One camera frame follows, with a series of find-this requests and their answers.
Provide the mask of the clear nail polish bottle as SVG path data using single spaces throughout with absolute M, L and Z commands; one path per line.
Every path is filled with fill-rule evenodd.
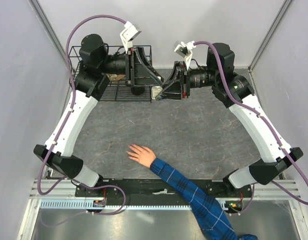
M 161 91 L 162 91 L 161 86 L 152 86 L 151 87 L 151 98 L 155 100 Z

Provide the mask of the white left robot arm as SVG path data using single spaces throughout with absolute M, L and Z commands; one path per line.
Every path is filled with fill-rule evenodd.
M 109 88 L 122 84 L 133 95 L 149 93 L 162 85 L 161 76 L 154 70 L 149 45 L 128 46 L 124 52 L 111 54 L 111 46 L 101 36 L 90 34 L 83 38 L 78 50 L 78 69 L 73 76 L 74 89 L 68 105 L 52 135 L 34 147 L 34 154 L 46 166 L 65 177 L 86 185 L 93 197 L 103 193 L 101 175 L 73 155 L 78 135 L 87 117 Z

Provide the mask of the blue plaid sleeve forearm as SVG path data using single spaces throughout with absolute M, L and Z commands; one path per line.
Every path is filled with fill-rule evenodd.
M 211 240 L 256 240 L 257 236 L 238 236 L 231 226 L 219 202 L 204 193 L 196 184 L 183 176 L 165 161 L 156 158 L 150 170 L 168 183 L 187 202 L 207 239 Z

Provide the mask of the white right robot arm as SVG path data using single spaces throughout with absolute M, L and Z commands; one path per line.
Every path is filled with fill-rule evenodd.
M 182 100 L 194 88 L 211 87 L 214 96 L 241 122 L 255 143 L 260 160 L 237 169 L 224 178 L 223 192 L 229 197 L 253 183 L 267 185 L 304 154 L 300 147 L 291 147 L 262 109 L 248 80 L 234 72 L 235 54 L 225 43 L 208 48 L 205 66 L 189 67 L 196 43 L 181 42 L 174 51 L 184 61 L 174 63 L 171 75 L 164 81 L 157 100 Z

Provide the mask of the person's hand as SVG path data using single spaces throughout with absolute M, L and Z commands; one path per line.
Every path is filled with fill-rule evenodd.
M 156 159 L 154 152 L 145 146 L 138 146 L 131 144 L 128 146 L 130 150 L 127 151 L 129 159 L 150 168 L 151 164 Z

